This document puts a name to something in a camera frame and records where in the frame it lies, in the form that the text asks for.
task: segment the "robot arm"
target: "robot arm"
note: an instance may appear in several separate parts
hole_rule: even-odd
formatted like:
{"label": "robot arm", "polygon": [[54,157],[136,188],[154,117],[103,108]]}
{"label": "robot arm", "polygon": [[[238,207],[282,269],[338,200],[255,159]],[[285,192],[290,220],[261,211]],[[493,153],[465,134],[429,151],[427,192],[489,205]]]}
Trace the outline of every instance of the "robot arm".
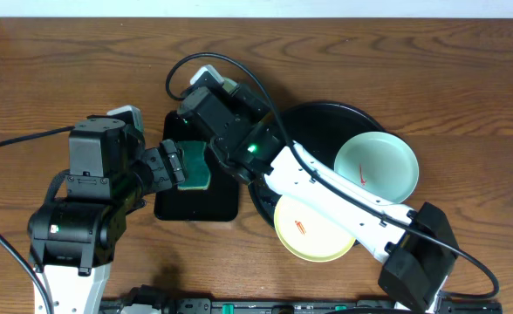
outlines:
{"label": "robot arm", "polygon": [[373,195],[334,173],[296,143],[295,150],[312,172],[378,215],[334,194],[302,169],[278,128],[263,123],[269,112],[267,105],[248,86],[226,86],[228,82],[206,65],[182,94],[184,100],[177,111],[205,136],[222,168],[241,182],[264,184],[279,195],[314,208],[383,263],[379,285],[388,296],[413,311],[425,312],[432,307],[456,255],[379,217],[391,217],[458,247],[444,213],[429,203],[415,212]]}
{"label": "robot arm", "polygon": [[[67,197],[54,198],[62,183],[54,180],[28,226],[31,263],[55,313],[98,313],[127,213],[143,207],[144,195],[185,180],[174,142],[145,149],[142,131],[132,106],[89,117],[71,131],[71,167],[61,178]],[[35,312],[45,313],[37,287],[35,301]]]}

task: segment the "red marking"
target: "red marking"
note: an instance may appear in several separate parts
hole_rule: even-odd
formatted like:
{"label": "red marking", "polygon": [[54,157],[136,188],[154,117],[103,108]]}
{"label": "red marking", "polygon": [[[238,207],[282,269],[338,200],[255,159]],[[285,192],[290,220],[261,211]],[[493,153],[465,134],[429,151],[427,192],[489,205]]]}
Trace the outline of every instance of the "red marking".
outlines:
{"label": "red marking", "polygon": [[361,164],[359,164],[359,176],[361,177],[361,185],[365,186],[367,180],[363,180],[363,173],[361,172]]}
{"label": "red marking", "polygon": [[301,232],[303,236],[307,233],[307,231],[305,231],[305,228],[303,227],[302,222],[295,221],[295,225],[298,226],[299,232]]}

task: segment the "green connector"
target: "green connector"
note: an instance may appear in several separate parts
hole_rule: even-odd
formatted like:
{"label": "green connector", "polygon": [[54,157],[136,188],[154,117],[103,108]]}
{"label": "green connector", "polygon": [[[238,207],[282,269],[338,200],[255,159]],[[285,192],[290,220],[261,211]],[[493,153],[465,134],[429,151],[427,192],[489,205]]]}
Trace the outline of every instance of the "green connector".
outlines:
{"label": "green connector", "polygon": [[224,304],[222,306],[222,314],[233,314],[233,304]]}

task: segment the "white wall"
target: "white wall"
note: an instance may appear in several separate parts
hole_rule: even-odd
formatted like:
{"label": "white wall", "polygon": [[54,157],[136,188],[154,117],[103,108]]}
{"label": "white wall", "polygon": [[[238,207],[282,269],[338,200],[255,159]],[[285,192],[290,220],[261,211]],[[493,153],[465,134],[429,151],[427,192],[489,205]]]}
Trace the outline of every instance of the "white wall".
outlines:
{"label": "white wall", "polygon": [[0,0],[0,17],[513,18],[513,0]]}

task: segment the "green led light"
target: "green led light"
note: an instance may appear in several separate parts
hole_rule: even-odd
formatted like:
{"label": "green led light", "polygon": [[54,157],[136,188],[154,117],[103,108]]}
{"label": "green led light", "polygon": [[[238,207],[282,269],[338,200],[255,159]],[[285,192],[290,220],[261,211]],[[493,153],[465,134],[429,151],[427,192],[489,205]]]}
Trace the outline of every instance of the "green led light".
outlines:
{"label": "green led light", "polygon": [[256,151],[257,151],[257,149],[258,149],[258,147],[257,147],[257,145],[255,145],[255,144],[251,144],[251,145],[249,146],[249,148],[247,148],[247,150],[248,150],[250,153],[254,153],[254,152],[256,152]]}

